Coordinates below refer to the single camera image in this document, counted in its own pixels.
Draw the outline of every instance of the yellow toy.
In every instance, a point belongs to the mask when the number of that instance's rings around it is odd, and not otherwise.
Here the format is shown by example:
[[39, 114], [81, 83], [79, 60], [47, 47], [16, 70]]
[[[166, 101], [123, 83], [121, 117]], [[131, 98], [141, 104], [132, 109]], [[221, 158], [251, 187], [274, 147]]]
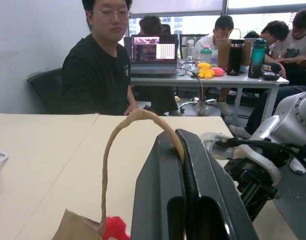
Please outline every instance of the yellow toy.
[[215, 75], [215, 71], [209, 68], [202, 68], [199, 70], [198, 77], [201, 79], [211, 79]]
[[200, 64], [197, 65], [199, 69], [211, 69], [212, 66], [209, 63], [206, 62], [201, 62]]

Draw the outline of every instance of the white table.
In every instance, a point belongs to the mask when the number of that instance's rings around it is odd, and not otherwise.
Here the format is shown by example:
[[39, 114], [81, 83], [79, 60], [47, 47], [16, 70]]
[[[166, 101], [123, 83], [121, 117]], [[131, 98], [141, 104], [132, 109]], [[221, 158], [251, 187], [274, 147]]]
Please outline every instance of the white table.
[[[274, 104], [276, 101], [277, 92], [280, 85], [288, 85], [289, 81], [284, 78], [279, 78], [278, 81], [264, 81], [262, 79], [248, 78], [247, 74], [241, 74], [239, 76], [219, 76], [214, 77], [211, 80], [202, 79], [203, 87], [212, 88], [237, 88], [237, 95], [235, 100], [235, 108], [233, 112], [232, 125], [237, 121], [239, 112], [241, 97], [243, 88], [249, 89], [269, 89], [265, 110], [262, 121], [272, 116]], [[145, 77], [145, 76], [133, 76], [131, 79], [133, 85], [141, 86], [171, 86], [171, 87], [200, 87], [199, 80], [185, 76], [157, 76], [157, 77]]]
[[[0, 240], [51, 240], [65, 209], [101, 216], [102, 157], [123, 116], [0, 114]], [[220, 117], [164, 117], [173, 129], [230, 135]], [[162, 129], [139, 121], [117, 136], [108, 159], [107, 213], [131, 228], [135, 182]], [[219, 161], [224, 166], [227, 161]], [[272, 201], [254, 222], [261, 240], [296, 240]]]

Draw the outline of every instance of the beige table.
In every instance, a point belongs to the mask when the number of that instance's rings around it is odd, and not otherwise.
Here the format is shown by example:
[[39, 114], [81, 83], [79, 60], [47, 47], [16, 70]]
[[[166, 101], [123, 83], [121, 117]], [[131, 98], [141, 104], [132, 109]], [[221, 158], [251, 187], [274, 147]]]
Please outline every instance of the beige table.
[[[99, 116], [70, 157], [69, 162], [63, 166], [62, 171], [57, 171], [55, 168], [54, 174], [58, 174], [56, 181], [49, 189], [44, 190], [44, 197], [31, 217], [26, 219], [24, 227], [12, 231], [17, 233], [17, 237], [14, 238], [14, 234], [2, 235], [0, 231], [0, 239], [50, 240], [66, 208], [88, 218], [99, 220], [102, 156], [112, 130], [123, 119], [124, 117]], [[165, 120], [174, 129], [183, 128], [198, 135], [203, 132], [230, 134], [219, 117], [165, 117]], [[107, 212], [111, 216], [121, 216], [129, 229], [135, 182], [156, 136], [161, 131], [151, 121], [135, 122], [120, 133], [111, 149], [108, 164]], [[28, 175], [32, 174], [31, 169], [23, 167], [22, 169]], [[5, 209], [0, 214], [1, 226], [7, 223], [7, 217], [21, 218], [16, 212], [12, 213]], [[272, 202], [265, 206], [256, 219], [255, 228], [262, 240], [296, 239]]]
[[0, 114], [0, 240], [17, 237], [97, 117]]

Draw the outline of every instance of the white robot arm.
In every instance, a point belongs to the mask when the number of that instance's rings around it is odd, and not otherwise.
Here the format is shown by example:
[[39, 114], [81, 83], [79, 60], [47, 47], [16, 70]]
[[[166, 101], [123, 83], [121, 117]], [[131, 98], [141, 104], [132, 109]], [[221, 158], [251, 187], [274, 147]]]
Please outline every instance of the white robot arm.
[[306, 92], [283, 99], [274, 116], [266, 119], [251, 137], [264, 139], [279, 144], [306, 144]]
[[289, 154], [281, 153], [282, 144], [306, 144], [306, 92], [283, 99], [274, 116], [266, 119], [250, 140], [213, 135], [201, 136], [206, 146], [216, 142], [220, 148], [239, 146], [242, 150], [224, 169], [239, 183], [241, 199], [254, 220], [266, 201], [280, 195], [276, 188], [281, 180], [278, 168], [289, 158]]

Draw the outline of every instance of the white t-shirt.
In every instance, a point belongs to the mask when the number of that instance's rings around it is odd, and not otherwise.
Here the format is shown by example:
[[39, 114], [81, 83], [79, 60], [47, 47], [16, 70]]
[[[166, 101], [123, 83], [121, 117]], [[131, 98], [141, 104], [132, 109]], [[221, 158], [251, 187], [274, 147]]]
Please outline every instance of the white t-shirt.
[[194, 60], [201, 59], [201, 50], [204, 46], [209, 46], [212, 50], [215, 50], [215, 45], [213, 43], [213, 34], [204, 36], [203, 38], [199, 39], [199, 41], [195, 44], [194, 48]]
[[289, 32], [283, 42], [277, 42], [272, 49], [279, 53], [281, 58], [294, 58], [306, 56], [306, 35], [302, 39], [294, 39], [292, 32]]

